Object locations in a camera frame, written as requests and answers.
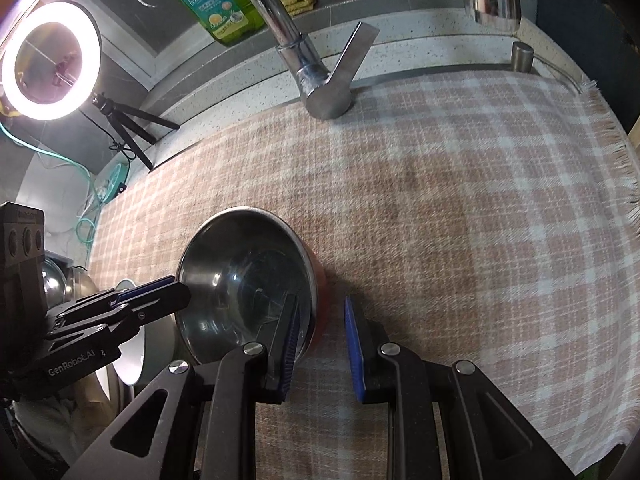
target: checkered tablecloth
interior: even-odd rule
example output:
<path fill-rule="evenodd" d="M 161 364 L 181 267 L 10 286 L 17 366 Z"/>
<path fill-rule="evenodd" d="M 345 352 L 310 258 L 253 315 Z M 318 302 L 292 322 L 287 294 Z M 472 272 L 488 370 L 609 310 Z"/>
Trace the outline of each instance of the checkered tablecloth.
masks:
<path fill-rule="evenodd" d="M 351 389 L 347 293 L 424 359 L 478 363 L 578 471 L 640 425 L 637 164 L 595 88 L 396 81 L 338 120 L 276 108 L 165 163 L 105 207 L 90 273 L 158 278 L 209 216 L 270 210 L 316 252 L 333 301 L 290 401 L 258 409 L 260 478 L 384 478 L 385 410 Z"/>

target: blue gripper pad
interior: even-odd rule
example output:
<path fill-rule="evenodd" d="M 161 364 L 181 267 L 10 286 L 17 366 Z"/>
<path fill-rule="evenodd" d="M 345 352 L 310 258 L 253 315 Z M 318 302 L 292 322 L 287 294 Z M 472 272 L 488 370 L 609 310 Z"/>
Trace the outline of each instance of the blue gripper pad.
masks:
<path fill-rule="evenodd" d="M 298 349 L 298 334 L 300 334 L 300 310 L 295 308 L 294 314 L 289 321 L 289 331 L 287 340 L 284 343 L 284 355 L 280 362 L 280 395 L 284 399 L 291 386 L 293 377 L 293 365 L 296 361 L 296 350 Z"/>
<path fill-rule="evenodd" d="M 169 283 L 173 283 L 174 281 L 175 276 L 165 276 L 164 278 L 160 278 L 159 280 L 155 280 L 154 282 L 145 283 L 144 285 L 139 285 L 136 288 L 125 290 L 118 296 L 118 303 L 129 301 L 131 298 L 141 296 L 142 294 L 151 292 L 152 290 L 160 288 L 161 286 L 169 285 Z"/>
<path fill-rule="evenodd" d="M 364 358 L 362 347 L 358 337 L 358 328 L 351 305 L 351 298 L 344 299 L 344 329 L 347 333 L 347 349 L 349 351 L 349 363 L 351 365 L 351 380 L 353 381 L 353 391 L 360 402 L 364 402 Z"/>

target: stainless steel bowl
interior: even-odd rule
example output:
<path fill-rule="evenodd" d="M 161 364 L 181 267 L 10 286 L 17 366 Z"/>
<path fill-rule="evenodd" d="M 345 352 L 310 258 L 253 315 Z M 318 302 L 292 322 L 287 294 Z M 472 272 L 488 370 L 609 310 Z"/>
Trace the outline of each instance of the stainless steel bowl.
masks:
<path fill-rule="evenodd" d="M 326 278 L 302 240 L 280 218 L 254 207 L 224 210 L 207 220 L 184 251 L 176 272 L 191 301 L 175 321 L 200 363 L 222 359 L 255 340 L 278 319 L 284 297 L 297 295 L 297 359 L 326 323 Z"/>
<path fill-rule="evenodd" d="M 42 283 L 44 284 L 44 297 L 47 300 L 47 309 L 65 303 L 66 279 L 60 267 L 50 258 L 45 258 L 42 263 Z"/>
<path fill-rule="evenodd" d="M 81 300 L 99 292 L 94 280 L 80 267 L 73 267 L 71 275 L 66 280 L 65 301 Z"/>

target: cloth fringe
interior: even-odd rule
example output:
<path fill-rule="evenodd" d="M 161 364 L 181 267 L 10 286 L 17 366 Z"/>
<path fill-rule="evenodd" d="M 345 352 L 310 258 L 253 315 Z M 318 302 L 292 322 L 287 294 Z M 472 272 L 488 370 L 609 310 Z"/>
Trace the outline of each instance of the cloth fringe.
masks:
<path fill-rule="evenodd" d="M 594 80 L 582 83 L 583 98 L 587 99 L 589 110 L 598 115 L 594 128 L 607 140 L 611 148 L 609 153 L 611 167 L 618 174 L 624 196 L 618 197 L 618 206 L 622 208 L 634 236 L 640 236 L 640 185 L 638 184 L 639 163 L 632 158 L 636 152 L 630 145 L 626 133 L 618 120 L 612 115 Z"/>

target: cable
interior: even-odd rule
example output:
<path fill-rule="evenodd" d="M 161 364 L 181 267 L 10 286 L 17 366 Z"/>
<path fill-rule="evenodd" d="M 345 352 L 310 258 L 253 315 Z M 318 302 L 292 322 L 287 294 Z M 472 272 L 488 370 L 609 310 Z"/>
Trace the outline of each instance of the cable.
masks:
<path fill-rule="evenodd" d="M 66 156 L 60 155 L 59 153 L 55 153 L 55 152 L 48 152 L 47 150 L 43 150 L 42 148 L 38 148 L 36 146 L 33 146 L 32 144 L 29 144 L 28 142 L 25 142 L 24 140 L 19 139 L 18 137 L 13 136 L 11 133 L 9 133 L 9 131 L 4 127 L 4 124 L 2 124 L 2 122 L 0 122 L 0 131 L 2 131 L 2 133 L 4 133 L 10 140 L 12 140 L 15 144 L 17 144 L 18 146 L 24 147 L 24 148 L 28 148 L 30 150 L 32 150 L 35 153 L 41 154 L 41 155 L 49 155 L 52 156 L 53 158 L 57 158 L 58 160 L 62 160 L 65 164 L 69 164 L 73 167 L 75 167 L 76 169 L 78 169 L 80 171 L 80 173 L 82 174 L 82 176 L 85 177 L 85 179 L 87 180 L 87 182 L 89 183 L 89 190 L 91 191 L 92 194 L 92 200 L 91 202 L 89 202 L 89 205 L 85 206 L 84 211 L 82 212 L 80 218 L 78 219 L 78 222 L 76 223 L 76 227 L 75 227 L 75 231 L 76 231 L 76 236 L 78 237 L 78 240 L 80 240 L 84 245 L 87 246 L 87 250 L 90 250 L 91 248 L 91 244 L 94 241 L 94 237 L 95 237 L 95 222 L 92 221 L 89 218 L 86 218 L 84 215 L 87 215 L 93 206 L 93 202 L 95 201 L 95 207 L 98 210 L 98 215 L 100 214 L 100 211 L 102 210 L 102 204 L 104 203 L 103 198 L 100 196 L 100 194 L 97 192 L 97 190 L 95 189 L 95 184 L 94 184 L 94 180 L 91 178 L 91 173 L 89 172 L 89 170 L 87 168 L 85 168 L 82 164 L 79 164 L 78 162 L 71 160 L 70 158 L 66 158 Z M 83 224 L 83 223 L 88 223 L 91 227 L 91 229 L 93 229 L 93 234 L 92 236 L 89 237 L 81 237 L 81 235 L 78 232 L 79 227 Z"/>
<path fill-rule="evenodd" d="M 112 152 L 122 152 L 122 154 L 127 157 L 127 160 L 129 162 L 131 162 L 132 160 L 134 160 L 136 158 L 136 155 L 133 155 L 133 157 L 129 158 L 129 155 L 127 155 L 126 152 L 132 152 L 133 150 L 131 148 L 129 148 L 124 142 L 118 142 L 115 137 L 113 137 L 107 130 L 105 130 L 102 126 L 100 126 L 100 124 L 98 124 L 97 122 L 95 122 L 91 117 L 89 117 L 87 114 L 85 114 L 82 110 L 80 110 L 78 108 L 78 111 L 84 115 L 84 118 L 87 119 L 88 121 L 90 121 L 96 128 L 98 128 L 99 130 L 102 130 L 105 134 L 107 134 L 109 136 L 109 138 L 111 139 L 112 145 L 109 146 L 109 149 Z"/>
<path fill-rule="evenodd" d="M 40 163 L 42 164 L 42 167 L 45 170 L 56 170 L 57 168 L 62 168 L 63 166 L 69 166 L 68 162 L 60 162 L 59 164 L 56 164 L 55 166 L 47 166 L 46 163 L 44 162 L 44 159 L 42 158 L 42 155 L 39 154 L 39 153 L 36 153 L 36 155 L 40 159 Z"/>

